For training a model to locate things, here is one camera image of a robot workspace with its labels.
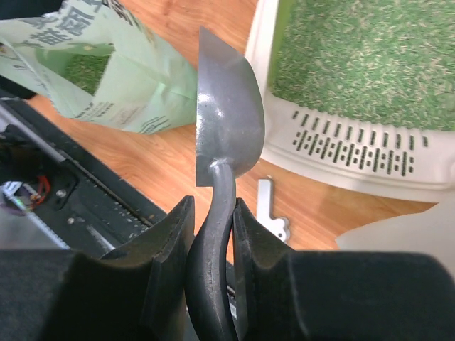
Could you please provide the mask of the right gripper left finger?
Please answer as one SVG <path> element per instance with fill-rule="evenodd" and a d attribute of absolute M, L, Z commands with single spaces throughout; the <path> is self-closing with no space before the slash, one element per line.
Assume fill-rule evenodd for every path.
<path fill-rule="evenodd" d="M 182 340 L 195 203 L 96 259 L 70 249 L 1 252 L 2 340 Z"/>

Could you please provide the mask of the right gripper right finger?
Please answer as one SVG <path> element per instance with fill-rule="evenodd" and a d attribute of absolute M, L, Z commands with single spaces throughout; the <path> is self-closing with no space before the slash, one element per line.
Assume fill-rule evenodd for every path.
<path fill-rule="evenodd" d="M 241 340 L 454 339 L 454 280 L 431 256 L 297 251 L 242 199 L 233 241 Z"/>

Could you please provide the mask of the white plastic bag clip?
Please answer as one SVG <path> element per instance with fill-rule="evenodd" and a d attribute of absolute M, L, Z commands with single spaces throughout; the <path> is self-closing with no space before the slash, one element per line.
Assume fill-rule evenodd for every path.
<path fill-rule="evenodd" d="M 257 188 L 257 221 L 271 232 L 276 238 L 288 242 L 290 238 L 289 220 L 285 217 L 275 217 L 273 212 L 274 204 L 274 182 L 270 178 L 258 180 Z"/>

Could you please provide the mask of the metal litter scoop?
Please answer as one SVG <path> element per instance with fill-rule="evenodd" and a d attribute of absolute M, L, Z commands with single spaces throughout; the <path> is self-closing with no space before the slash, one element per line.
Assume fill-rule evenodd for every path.
<path fill-rule="evenodd" d="M 196 186 L 211 188 L 208 213 L 186 260 L 188 313 L 200 340 L 236 340 L 228 300 L 226 254 L 236 180 L 258 162 L 264 107 L 247 58 L 201 27 L 196 106 Z"/>

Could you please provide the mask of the green cat litter bag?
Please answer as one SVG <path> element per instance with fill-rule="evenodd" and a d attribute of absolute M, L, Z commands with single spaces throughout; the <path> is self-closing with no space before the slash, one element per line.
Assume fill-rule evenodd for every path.
<path fill-rule="evenodd" d="M 140 134 L 196 120 L 197 72 L 119 1 L 2 1 L 1 86 Z"/>

